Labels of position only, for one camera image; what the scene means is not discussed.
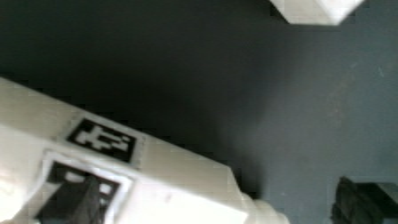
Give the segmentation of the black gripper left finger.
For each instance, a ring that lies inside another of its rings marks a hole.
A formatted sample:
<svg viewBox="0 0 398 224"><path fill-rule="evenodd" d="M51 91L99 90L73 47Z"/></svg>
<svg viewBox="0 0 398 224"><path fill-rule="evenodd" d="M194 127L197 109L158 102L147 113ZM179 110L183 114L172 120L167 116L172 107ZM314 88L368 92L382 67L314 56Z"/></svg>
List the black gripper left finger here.
<svg viewBox="0 0 398 224"><path fill-rule="evenodd" d="M66 182L37 212L41 224L101 224L99 182Z"/></svg>

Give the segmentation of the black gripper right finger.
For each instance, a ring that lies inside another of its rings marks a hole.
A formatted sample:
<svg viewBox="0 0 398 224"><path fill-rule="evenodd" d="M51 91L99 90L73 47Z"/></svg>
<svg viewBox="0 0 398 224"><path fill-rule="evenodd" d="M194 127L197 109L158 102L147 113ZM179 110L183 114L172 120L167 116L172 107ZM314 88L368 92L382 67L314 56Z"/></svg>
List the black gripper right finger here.
<svg viewBox="0 0 398 224"><path fill-rule="evenodd" d="M398 224L398 184L339 179L332 224Z"/></svg>

